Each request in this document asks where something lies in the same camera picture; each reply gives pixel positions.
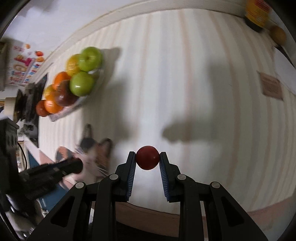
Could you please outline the orange in plate back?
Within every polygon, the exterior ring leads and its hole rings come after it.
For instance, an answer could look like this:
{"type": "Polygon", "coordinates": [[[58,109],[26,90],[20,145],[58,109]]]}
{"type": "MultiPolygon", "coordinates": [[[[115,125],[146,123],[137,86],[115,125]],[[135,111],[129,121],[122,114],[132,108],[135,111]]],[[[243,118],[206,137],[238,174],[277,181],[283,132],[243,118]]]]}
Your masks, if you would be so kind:
{"type": "Polygon", "coordinates": [[[59,85],[62,81],[70,80],[70,79],[71,79],[71,77],[67,74],[66,71],[59,72],[54,78],[53,89],[57,90],[57,88],[59,87],[59,85]]]}

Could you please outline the black gas stove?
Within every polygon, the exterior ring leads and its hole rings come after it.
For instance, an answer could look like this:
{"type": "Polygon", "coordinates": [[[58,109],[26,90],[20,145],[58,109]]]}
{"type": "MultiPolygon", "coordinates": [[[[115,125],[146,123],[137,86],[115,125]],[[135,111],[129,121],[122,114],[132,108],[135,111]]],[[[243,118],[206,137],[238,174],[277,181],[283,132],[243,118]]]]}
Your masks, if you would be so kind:
{"type": "Polygon", "coordinates": [[[47,75],[38,82],[29,83],[24,92],[18,90],[16,96],[14,122],[23,122],[20,128],[20,136],[26,135],[30,138],[38,137],[39,116],[36,106],[42,99],[43,91],[47,81],[47,75]]]}

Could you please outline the bright orange fruit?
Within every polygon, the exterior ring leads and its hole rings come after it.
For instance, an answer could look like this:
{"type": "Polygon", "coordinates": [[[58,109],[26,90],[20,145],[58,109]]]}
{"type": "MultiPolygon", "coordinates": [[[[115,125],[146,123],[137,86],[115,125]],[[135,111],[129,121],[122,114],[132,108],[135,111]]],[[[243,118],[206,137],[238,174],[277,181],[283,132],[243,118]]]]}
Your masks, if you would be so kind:
{"type": "Polygon", "coordinates": [[[55,92],[51,92],[46,98],[44,102],[44,107],[47,112],[50,114],[56,114],[60,111],[62,111],[63,107],[58,105],[55,102],[55,92]]]}

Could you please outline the green apple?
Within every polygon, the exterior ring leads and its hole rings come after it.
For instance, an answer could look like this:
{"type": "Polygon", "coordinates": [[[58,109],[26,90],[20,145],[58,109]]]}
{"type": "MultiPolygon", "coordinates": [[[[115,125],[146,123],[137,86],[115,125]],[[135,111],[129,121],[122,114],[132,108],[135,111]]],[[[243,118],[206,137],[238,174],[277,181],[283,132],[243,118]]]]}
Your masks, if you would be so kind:
{"type": "Polygon", "coordinates": [[[79,55],[78,66],[81,71],[90,72],[100,68],[103,61],[103,55],[96,47],[87,47],[79,55]]]}
{"type": "Polygon", "coordinates": [[[81,71],[71,77],[70,90],[78,97],[89,95],[95,84],[91,74],[81,71]]]}

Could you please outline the yellow-green citrus fruit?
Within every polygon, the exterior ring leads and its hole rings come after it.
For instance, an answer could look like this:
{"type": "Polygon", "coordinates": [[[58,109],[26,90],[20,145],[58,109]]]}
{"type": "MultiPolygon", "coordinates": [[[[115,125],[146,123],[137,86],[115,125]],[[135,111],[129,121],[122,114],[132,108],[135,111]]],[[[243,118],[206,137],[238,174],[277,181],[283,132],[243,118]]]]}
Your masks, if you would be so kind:
{"type": "Polygon", "coordinates": [[[43,92],[44,99],[47,99],[49,96],[53,95],[54,93],[55,93],[55,89],[53,85],[51,84],[47,86],[43,92]]]}

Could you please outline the brown russet apple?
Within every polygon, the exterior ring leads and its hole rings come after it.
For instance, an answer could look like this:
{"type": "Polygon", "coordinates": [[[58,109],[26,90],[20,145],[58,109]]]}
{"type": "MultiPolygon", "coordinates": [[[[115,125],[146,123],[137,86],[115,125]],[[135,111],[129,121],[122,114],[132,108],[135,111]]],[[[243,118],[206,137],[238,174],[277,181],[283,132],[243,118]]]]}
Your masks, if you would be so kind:
{"type": "Polygon", "coordinates": [[[70,80],[63,80],[55,92],[55,102],[62,107],[73,105],[78,98],[70,90],[70,80]]]}

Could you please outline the dark orange fruit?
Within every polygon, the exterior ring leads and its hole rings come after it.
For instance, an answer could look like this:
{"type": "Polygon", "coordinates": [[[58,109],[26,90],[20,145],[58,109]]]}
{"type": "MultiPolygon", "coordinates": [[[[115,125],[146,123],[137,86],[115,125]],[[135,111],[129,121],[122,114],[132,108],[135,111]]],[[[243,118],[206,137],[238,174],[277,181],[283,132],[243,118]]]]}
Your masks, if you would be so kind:
{"type": "Polygon", "coordinates": [[[45,100],[41,100],[36,105],[36,113],[38,116],[46,117],[50,113],[45,109],[45,100]]]}

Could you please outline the striped cat print mat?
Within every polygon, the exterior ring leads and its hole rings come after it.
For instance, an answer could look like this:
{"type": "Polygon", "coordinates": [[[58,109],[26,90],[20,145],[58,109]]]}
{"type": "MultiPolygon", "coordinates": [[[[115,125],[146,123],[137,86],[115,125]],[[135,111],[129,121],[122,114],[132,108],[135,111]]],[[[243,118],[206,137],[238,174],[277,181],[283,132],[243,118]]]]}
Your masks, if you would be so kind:
{"type": "Polygon", "coordinates": [[[57,51],[48,80],[82,49],[106,49],[104,82],[68,116],[40,120],[50,158],[74,150],[84,126],[110,138],[110,170],[130,151],[165,151],[196,181],[220,182],[265,232],[295,213],[295,95],[276,87],[275,44],[236,16],[201,9],[158,11],[119,21],[57,51]]]}

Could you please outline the small brown round fruit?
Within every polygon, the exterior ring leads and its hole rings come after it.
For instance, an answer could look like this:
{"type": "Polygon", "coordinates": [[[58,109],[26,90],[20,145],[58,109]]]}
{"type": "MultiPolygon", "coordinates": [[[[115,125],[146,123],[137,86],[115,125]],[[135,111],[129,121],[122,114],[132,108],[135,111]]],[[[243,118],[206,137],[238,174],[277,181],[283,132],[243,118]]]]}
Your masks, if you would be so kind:
{"type": "Polygon", "coordinates": [[[285,31],[281,27],[276,25],[273,25],[269,29],[269,35],[271,39],[278,45],[284,45],[287,40],[285,31]]]}

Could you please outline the small red tomato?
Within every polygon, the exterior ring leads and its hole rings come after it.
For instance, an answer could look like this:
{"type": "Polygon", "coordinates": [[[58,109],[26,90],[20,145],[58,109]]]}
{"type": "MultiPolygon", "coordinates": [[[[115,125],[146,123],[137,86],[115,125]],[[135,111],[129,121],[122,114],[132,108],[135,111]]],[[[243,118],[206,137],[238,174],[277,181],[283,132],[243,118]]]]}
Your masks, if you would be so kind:
{"type": "Polygon", "coordinates": [[[160,160],[158,150],[153,146],[143,146],[136,153],[136,163],[143,170],[155,168],[160,160]]]}

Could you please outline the yellow lemon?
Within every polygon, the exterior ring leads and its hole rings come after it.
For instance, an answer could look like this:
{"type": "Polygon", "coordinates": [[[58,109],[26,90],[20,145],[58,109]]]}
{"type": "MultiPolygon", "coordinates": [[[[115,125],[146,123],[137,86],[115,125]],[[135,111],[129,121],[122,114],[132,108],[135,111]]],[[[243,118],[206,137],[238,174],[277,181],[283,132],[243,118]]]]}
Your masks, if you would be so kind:
{"type": "Polygon", "coordinates": [[[73,76],[73,75],[80,72],[79,56],[80,56],[80,54],[74,54],[67,60],[66,72],[69,76],[73,76]]]}

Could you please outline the colourful wall sticker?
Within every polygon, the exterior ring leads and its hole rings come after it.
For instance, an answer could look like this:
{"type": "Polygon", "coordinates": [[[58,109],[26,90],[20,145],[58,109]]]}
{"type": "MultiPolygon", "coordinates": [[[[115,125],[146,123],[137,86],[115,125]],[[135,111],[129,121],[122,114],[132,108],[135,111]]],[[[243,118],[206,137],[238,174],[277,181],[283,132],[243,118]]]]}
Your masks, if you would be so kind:
{"type": "Polygon", "coordinates": [[[42,51],[37,45],[11,40],[8,48],[6,84],[26,87],[47,55],[48,53],[42,51]]]}

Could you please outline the floral oval ceramic plate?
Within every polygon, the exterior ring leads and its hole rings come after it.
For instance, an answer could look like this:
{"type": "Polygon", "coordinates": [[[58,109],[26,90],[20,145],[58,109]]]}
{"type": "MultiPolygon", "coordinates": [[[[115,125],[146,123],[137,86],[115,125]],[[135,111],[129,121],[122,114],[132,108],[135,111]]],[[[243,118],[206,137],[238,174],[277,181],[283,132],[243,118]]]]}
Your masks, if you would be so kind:
{"type": "Polygon", "coordinates": [[[91,94],[95,92],[102,85],[104,81],[104,73],[105,73],[104,65],[99,69],[90,71],[89,73],[93,75],[95,80],[95,83],[91,92],[86,96],[79,97],[74,104],[64,107],[62,111],[55,114],[50,114],[48,116],[50,121],[55,122],[61,118],[68,116],[70,113],[74,112],[76,109],[79,109],[82,105],[84,105],[88,101],[91,94]]]}

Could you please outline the brown sauce bottle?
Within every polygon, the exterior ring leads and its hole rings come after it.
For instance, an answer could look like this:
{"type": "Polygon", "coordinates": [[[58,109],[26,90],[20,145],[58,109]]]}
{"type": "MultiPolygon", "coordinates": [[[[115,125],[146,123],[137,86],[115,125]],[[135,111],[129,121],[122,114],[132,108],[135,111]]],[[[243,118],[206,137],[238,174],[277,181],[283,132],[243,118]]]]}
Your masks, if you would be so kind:
{"type": "Polygon", "coordinates": [[[269,19],[271,7],[263,0],[248,0],[245,7],[244,21],[255,32],[260,33],[269,19]]]}

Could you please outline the beige paper roll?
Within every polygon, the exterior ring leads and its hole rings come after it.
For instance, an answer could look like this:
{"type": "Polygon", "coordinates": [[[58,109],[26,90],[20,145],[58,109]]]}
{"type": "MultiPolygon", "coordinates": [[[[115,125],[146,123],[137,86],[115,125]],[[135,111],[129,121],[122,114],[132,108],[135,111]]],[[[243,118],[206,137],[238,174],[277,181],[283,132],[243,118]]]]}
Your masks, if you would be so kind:
{"type": "Polygon", "coordinates": [[[15,110],[16,110],[16,98],[7,97],[4,101],[4,115],[14,122],[16,121],[15,110]]]}

